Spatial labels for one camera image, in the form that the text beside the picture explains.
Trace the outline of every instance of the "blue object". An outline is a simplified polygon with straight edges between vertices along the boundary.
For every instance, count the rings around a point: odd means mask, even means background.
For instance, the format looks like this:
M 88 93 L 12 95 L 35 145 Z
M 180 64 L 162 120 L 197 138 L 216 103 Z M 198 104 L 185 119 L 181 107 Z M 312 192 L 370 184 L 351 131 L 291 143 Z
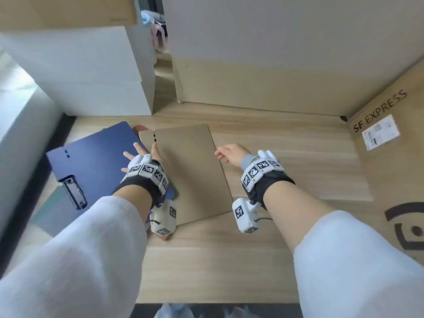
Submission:
M 48 233 L 56 235 L 88 210 L 100 197 L 113 192 L 124 177 L 121 168 L 129 163 L 123 152 L 128 151 L 137 155 L 134 142 L 140 143 L 146 149 L 130 125 L 127 122 L 120 122 L 47 153 L 56 179 L 67 189 L 67 198 L 63 193 L 60 194 L 60 198 L 58 195 L 56 202 L 60 203 L 55 204 L 60 204 L 60 208 L 54 210 L 55 219 L 49 220 L 49 227 L 57 224 L 57 228 L 46 230 Z M 65 185 L 70 179 L 76 183 L 73 187 Z M 78 192 L 86 202 L 81 204 L 82 207 L 77 207 L 72 201 L 72 196 L 76 197 Z M 166 198 L 174 198 L 172 186 L 168 187 Z

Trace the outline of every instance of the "wooden desk surface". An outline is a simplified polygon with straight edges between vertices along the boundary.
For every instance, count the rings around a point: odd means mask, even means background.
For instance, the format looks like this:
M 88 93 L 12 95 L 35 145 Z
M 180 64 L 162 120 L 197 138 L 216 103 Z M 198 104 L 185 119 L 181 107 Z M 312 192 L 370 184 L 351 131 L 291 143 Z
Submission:
M 169 64 L 157 68 L 155 109 L 146 117 L 78 117 L 68 142 L 123 120 L 151 129 L 205 123 L 216 146 L 238 142 L 252 152 L 270 149 L 299 186 L 384 229 L 347 125 L 339 117 L 179 104 Z M 232 196 L 245 196 L 241 170 L 230 165 L 223 169 Z M 38 207 L 55 187 L 50 176 Z M 242 234 L 233 214 L 225 213 L 181 225 L 167 242 L 150 236 L 137 302 L 297 302 L 293 257 L 272 221 L 261 226 L 255 234 Z M 29 225 L 10 268 L 49 239 Z

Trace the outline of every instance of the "white sleeve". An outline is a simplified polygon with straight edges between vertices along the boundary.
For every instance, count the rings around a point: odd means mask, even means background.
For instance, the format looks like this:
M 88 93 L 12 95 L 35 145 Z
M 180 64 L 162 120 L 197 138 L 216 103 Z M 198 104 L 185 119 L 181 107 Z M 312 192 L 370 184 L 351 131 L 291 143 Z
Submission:
M 0 317 L 128 318 L 146 243 L 135 206 L 102 197 L 0 281 Z
M 424 312 L 424 267 L 347 212 L 321 218 L 295 249 L 294 264 L 305 318 Z

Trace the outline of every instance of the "pink object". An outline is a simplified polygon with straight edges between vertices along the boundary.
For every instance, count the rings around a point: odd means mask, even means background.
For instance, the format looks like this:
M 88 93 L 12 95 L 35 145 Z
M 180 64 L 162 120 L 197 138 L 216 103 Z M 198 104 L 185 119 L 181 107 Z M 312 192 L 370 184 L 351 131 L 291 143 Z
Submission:
M 167 40 L 165 38 L 165 30 L 157 23 L 152 24 L 152 37 L 155 49 L 160 52 L 167 50 Z

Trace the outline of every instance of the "cable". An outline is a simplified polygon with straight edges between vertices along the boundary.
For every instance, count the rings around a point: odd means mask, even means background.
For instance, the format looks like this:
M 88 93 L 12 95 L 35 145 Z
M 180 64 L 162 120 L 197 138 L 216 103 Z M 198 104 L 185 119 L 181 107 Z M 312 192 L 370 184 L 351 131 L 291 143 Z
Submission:
M 271 218 L 258 218 L 258 219 L 255 220 L 255 222 L 258 222 L 259 220 L 271 220 L 271 221 L 273 221 L 273 219 L 271 219 Z
M 160 222 L 158 222 L 158 221 L 156 221 L 156 220 L 151 220 L 151 219 L 148 219 L 146 222 L 154 222 L 154 223 L 156 223 L 156 224 L 160 224 Z

